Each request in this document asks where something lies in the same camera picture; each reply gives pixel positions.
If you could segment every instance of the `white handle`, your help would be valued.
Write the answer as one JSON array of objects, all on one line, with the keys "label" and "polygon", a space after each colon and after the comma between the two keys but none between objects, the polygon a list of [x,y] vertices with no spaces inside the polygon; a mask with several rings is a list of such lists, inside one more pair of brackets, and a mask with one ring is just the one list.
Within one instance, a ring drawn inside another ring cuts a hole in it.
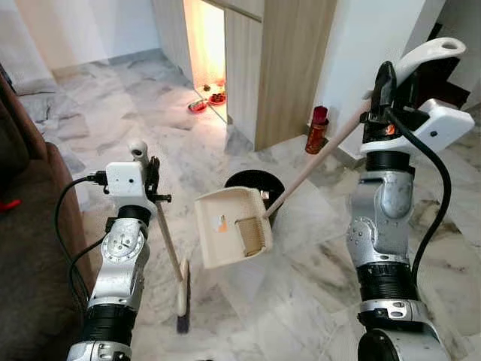
[{"label": "white handle", "polygon": [[131,139],[129,141],[130,154],[135,160],[142,164],[143,168],[149,165],[149,157],[147,155],[147,144],[141,139]]},{"label": "white handle", "polygon": [[[423,62],[435,59],[449,58],[451,56],[461,55],[466,51],[466,46],[454,38],[438,38],[419,45],[416,49],[411,50],[403,56],[395,65],[396,80],[398,86],[411,75]],[[333,137],[321,151],[311,159],[306,165],[302,173],[294,180],[294,182],[280,195],[280,197],[266,210],[262,215],[264,218],[273,214],[280,205],[294,192],[299,185],[305,181],[309,174],[317,167],[327,156],[351,134],[359,124],[359,117],[365,111],[371,108],[371,100],[364,101],[353,114],[349,121],[340,130],[339,134]]]}]

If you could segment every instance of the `brown sofa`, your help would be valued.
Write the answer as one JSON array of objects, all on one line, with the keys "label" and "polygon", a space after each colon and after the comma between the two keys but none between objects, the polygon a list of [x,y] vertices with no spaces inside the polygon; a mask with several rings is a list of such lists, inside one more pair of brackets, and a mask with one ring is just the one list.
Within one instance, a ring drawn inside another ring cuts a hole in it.
[{"label": "brown sofa", "polygon": [[[22,203],[0,214],[0,359],[64,360],[79,332],[67,283],[68,265],[55,237],[53,209],[71,175],[0,76],[0,202]],[[86,246],[74,191],[60,211],[70,254]],[[79,264],[92,289],[89,258]]]}]

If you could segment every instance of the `marble floor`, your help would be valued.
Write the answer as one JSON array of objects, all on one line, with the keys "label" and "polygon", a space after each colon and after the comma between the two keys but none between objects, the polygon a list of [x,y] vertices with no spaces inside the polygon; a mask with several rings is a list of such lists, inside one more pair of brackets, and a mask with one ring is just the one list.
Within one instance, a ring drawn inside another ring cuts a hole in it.
[{"label": "marble floor", "polygon": [[[356,359],[363,333],[355,318],[360,297],[343,235],[358,170],[329,157],[280,209],[270,253],[207,271],[193,200],[249,168],[289,184],[309,159],[306,138],[253,152],[212,109],[188,113],[198,95],[160,52],[94,62],[56,77],[56,93],[21,100],[44,137],[57,144],[73,177],[130,160],[126,142],[139,137],[161,159],[160,192],[173,195],[165,213],[178,252],[192,264],[191,331],[175,332],[176,284],[153,224],[132,344],[136,360]],[[464,361],[481,357],[480,151],[478,123],[467,140],[441,152],[452,175],[452,202],[419,270],[420,292],[440,335],[452,358]],[[415,166],[412,250],[441,196],[440,178],[428,161],[418,159]],[[77,194],[86,237],[94,242],[114,215],[112,202],[95,185],[80,185]],[[98,266],[98,250],[91,257]]]}]

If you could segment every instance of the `red candle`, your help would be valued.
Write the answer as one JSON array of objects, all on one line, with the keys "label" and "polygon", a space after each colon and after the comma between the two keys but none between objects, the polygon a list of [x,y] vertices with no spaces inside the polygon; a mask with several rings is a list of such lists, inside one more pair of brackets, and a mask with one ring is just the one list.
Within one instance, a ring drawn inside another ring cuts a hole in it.
[{"label": "red candle", "polygon": [[307,137],[306,152],[317,154],[325,143],[325,132],[328,128],[328,109],[323,106],[315,107],[313,120],[310,122],[309,136]]}]

